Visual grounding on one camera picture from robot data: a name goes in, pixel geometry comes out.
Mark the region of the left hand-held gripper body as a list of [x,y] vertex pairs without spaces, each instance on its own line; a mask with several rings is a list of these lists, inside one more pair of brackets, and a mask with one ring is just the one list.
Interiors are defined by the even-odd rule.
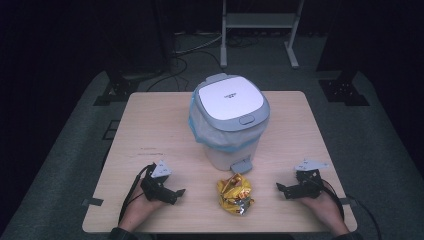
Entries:
[[172,171],[163,160],[147,166],[141,188],[149,201],[159,200],[167,203],[167,199],[174,197],[174,192],[164,186],[171,174]]

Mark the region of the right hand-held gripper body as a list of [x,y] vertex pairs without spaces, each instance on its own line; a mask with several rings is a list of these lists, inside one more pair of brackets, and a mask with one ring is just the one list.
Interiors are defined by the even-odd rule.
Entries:
[[320,175],[320,169],[328,168],[329,164],[312,159],[304,159],[296,165],[296,179],[301,187],[300,198],[317,198],[324,185]]

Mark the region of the yellow snack packet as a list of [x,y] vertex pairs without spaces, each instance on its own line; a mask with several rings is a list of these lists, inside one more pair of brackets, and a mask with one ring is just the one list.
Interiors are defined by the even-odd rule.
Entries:
[[234,215],[243,216],[255,203],[251,197],[250,181],[239,173],[228,179],[219,180],[217,191],[220,206]]

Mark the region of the white pedal trash can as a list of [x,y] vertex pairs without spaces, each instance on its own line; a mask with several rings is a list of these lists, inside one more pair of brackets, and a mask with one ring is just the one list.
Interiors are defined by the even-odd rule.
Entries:
[[192,93],[188,124],[211,164],[246,173],[267,128],[270,105],[250,80],[225,73],[206,78]]

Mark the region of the person's left hand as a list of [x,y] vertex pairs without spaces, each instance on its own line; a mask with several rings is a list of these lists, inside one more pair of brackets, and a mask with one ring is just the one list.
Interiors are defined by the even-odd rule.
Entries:
[[129,204],[118,227],[128,232],[134,232],[150,215],[164,205],[165,203],[159,200],[149,201],[144,196],[143,190],[137,186],[130,197]]

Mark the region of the translucent blue-rimmed bin bag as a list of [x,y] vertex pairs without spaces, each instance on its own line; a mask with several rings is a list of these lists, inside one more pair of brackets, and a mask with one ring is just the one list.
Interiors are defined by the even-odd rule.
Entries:
[[237,152],[255,144],[265,131],[270,117],[266,97],[257,91],[253,97],[242,92],[215,96],[212,116],[198,91],[191,96],[188,125],[195,140],[211,149]]

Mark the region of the black stand base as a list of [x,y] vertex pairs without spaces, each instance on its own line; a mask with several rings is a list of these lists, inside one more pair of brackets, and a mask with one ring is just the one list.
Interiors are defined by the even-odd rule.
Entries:
[[329,102],[344,103],[346,106],[368,106],[366,98],[353,85],[357,70],[343,70],[336,79],[319,80]]
[[113,102],[126,102],[137,91],[138,80],[128,80],[119,72],[106,72],[108,83],[104,92],[97,96],[94,106],[108,106]]

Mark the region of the white metal stand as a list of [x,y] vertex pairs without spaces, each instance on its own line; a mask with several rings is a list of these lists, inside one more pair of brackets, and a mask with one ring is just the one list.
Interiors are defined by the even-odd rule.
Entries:
[[290,29],[290,38],[284,47],[293,69],[299,68],[293,44],[300,23],[305,0],[298,0],[293,13],[228,13],[227,0],[222,0],[220,66],[227,66],[227,31],[230,29]]

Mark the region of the black floor tape frame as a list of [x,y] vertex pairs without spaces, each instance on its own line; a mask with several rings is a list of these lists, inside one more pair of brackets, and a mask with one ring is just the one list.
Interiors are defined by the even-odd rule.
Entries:
[[109,122],[109,125],[106,128],[103,136],[102,136],[102,139],[103,140],[113,140],[114,137],[115,137],[115,135],[116,135],[116,133],[117,133],[119,124],[120,124],[120,121],[119,120],[111,120]]

